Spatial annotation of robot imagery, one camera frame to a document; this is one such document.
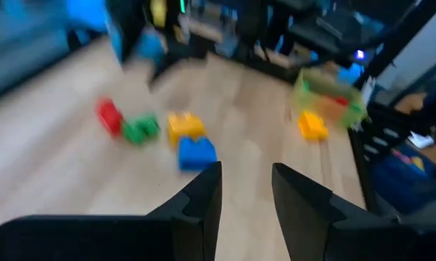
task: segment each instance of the wall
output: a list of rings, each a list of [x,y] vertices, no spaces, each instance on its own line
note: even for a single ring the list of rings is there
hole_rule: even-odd
[[[405,88],[436,63],[436,14],[378,77],[386,89]]]

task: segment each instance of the green plastic bin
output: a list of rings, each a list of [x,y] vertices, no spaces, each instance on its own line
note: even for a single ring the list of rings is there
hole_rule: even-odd
[[[344,99],[348,104],[342,105],[336,99]],[[315,112],[343,128],[362,120],[367,113],[360,91],[337,83],[330,74],[318,69],[300,71],[295,82],[293,107],[299,112]]]

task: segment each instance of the toy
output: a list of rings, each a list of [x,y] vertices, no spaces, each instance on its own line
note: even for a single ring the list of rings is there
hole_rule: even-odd
[[[198,138],[197,142],[190,137],[182,137],[178,147],[181,170],[201,171],[218,160],[215,147],[206,137]]]
[[[305,139],[320,140],[328,136],[324,121],[312,112],[304,111],[298,120],[298,126]]]
[[[189,136],[197,140],[200,136],[206,136],[202,121],[190,112],[182,115],[172,114],[168,116],[168,137],[172,148],[177,147],[181,136]]]
[[[96,106],[96,113],[103,127],[107,129],[111,136],[118,136],[121,133],[121,123],[124,119],[116,109],[113,100],[108,98],[100,99]]]
[[[152,11],[155,26],[164,28],[166,24],[166,11],[168,11],[165,0],[152,0],[150,10]]]
[[[160,126],[155,115],[148,115],[131,123],[124,122],[122,131],[126,140],[140,145],[148,138],[157,136]]]

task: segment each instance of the blue lego brick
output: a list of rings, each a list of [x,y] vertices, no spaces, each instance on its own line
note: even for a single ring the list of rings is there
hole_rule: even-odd
[[[202,137],[195,142],[192,138],[182,137],[179,140],[178,161],[181,170],[201,171],[218,158],[209,139]]]

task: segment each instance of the wooden floor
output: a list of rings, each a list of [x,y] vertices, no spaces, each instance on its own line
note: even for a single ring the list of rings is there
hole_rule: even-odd
[[[131,214],[153,210],[194,174],[180,173],[165,131],[138,147],[113,140],[94,114],[108,95],[126,117],[189,110],[200,116],[223,162],[217,260],[288,260],[271,192],[283,162],[364,207],[347,133],[309,144],[287,117],[291,88],[210,56],[182,65],[152,93],[151,66],[123,72],[102,39],[0,100],[0,223],[21,215]]]

